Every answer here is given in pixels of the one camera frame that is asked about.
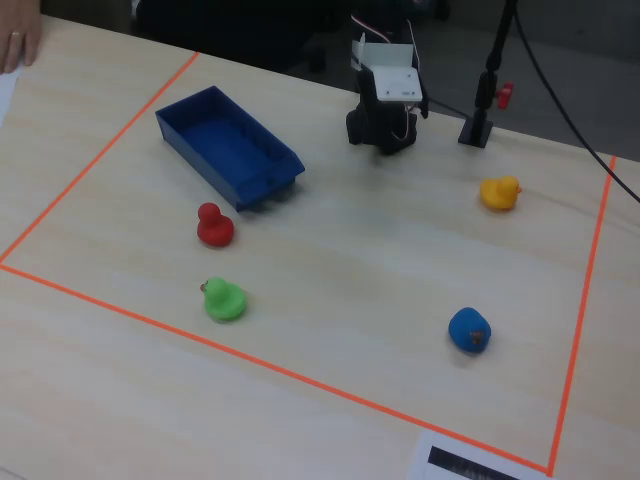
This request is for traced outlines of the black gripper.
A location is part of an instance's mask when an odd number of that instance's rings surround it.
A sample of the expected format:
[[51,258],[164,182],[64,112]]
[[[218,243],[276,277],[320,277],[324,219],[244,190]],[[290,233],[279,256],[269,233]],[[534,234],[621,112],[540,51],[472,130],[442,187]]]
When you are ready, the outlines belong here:
[[363,69],[356,74],[356,83],[360,93],[360,102],[346,116],[346,128],[349,143],[380,148],[383,137],[383,119],[391,119],[400,114],[400,105],[383,102],[377,97],[374,75],[370,70]]

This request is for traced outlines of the person's hand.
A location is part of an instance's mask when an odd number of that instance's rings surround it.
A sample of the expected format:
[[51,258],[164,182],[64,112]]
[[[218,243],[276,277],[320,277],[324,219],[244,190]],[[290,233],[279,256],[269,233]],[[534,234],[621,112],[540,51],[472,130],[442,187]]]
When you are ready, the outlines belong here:
[[22,61],[34,63],[41,40],[39,0],[1,0],[1,73],[12,73]]

